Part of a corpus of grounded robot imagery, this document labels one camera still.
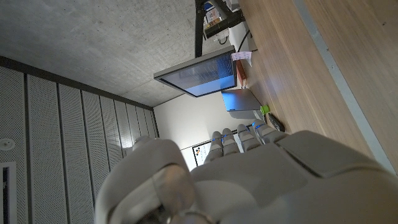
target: robotic hand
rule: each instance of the robotic hand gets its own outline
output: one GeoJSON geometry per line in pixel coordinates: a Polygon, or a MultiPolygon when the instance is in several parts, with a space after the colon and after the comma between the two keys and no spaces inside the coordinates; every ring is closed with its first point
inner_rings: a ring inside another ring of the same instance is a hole
{"type": "Polygon", "coordinates": [[[310,131],[260,120],[213,133],[205,164],[189,172],[170,140],[140,138],[108,175],[98,224],[398,223],[398,179],[374,160],[310,131]]]}

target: concrete ceiling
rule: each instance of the concrete ceiling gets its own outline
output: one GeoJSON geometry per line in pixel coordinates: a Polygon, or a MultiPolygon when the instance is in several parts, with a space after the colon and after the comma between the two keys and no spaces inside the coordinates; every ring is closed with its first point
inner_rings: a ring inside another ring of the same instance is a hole
{"type": "Polygon", "coordinates": [[[194,2],[2,0],[0,55],[157,106],[181,95],[153,74],[193,58],[194,2]]]}

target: remote control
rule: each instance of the remote control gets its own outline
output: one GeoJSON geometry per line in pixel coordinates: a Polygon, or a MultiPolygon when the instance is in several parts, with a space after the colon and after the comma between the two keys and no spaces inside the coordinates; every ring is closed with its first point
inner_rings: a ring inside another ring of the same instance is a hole
{"type": "Polygon", "coordinates": [[[268,113],[269,121],[274,125],[276,130],[285,132],[285,126],[271,113],[268,113]]]}

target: perforated wall panel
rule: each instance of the perforated wall panel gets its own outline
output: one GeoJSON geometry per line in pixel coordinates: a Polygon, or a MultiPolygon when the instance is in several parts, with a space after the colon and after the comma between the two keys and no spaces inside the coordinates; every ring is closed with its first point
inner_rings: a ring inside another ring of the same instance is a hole
{"type": "Polygon", "coordinates": [[[16,161],[17,222],[28,222],[24,74],[0,67],[0,139],[16,146],[0,151],[0,162],[16,161]]]}
{"type": "Polygon", "coordinates": [[[141,137],[141,133],[139,132],[139,126],[138,126],[137,111],[136,107],[133,105],[126,104],[126,108],[127,108],[127,116],[129,117],[131,138],[132,142],[134,143],[137,140],[137,138],[141,137]]]}
{"type": "Polygon", "coordinates": [[[101,109],[104,119],[109,165],[112,170],[112,168],[123,158],[113,100],[101,96],[101,109]]]}
{"type": "Polygon", "coordinates": [[[27,78],[33,223],[67,223],[57,85],[27,78]]]}
{"type": "Polygon", "coordinates": [[[154,125],[155,135],[156,135],[157,138],[159,138],[158,131],[157,131],[157,126],[156,126],[156,122],[155,122],[155,113],[153,111],[151,111],[150,115],[152,115],[152,124],[154,125]]]}
{"type": "Polygon", "coordinates": [[[108,153],[106,152],[104,126],[98,95],[83,91],[83,108],[85,114],[88,152],[90,153],[91,181],[94,196],[109,174],[108,153]]]}
{"type": "Polygon", "coordinates": [[[70,223],[93,223],[94,207],[80,90],[59,85],[70,223]]]}
{"type": "Polygon", "coordinates": [[[152,115],[150,114],[149,110],[144,109],[144,113],[145,113],[145,120],[146,120],[147,127],[148,127],[149,137],[155,138],[156,135],[155,135],[154,124],[152,122],[152,115]]]}
{"type": "Polygon", "coordinates": [[[118,118],[118,126],[120,131],[121,146],[123,152],[128,151],[132,148],[132,140],[129,126],[129,119],[127,117],[126,104],[115,101],[116,116],[118,118]]]}
{"type": "Polygon", "coordinates": [[[137,110],[138,125],[139,125],[139,130],[141,132],[141,136],[149,136],[144,109],[136,107],[136,110],[137,110]]]}

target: monitor screen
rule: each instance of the monitor screen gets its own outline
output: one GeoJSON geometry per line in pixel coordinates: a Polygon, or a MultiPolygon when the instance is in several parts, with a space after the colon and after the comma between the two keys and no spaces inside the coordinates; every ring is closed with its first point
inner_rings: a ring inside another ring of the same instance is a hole
{"type": "Polygon", "coordinates": [[[168,86],[199,97],[236,86],[233,46],[158,72],[154,78],[168,86]]]}

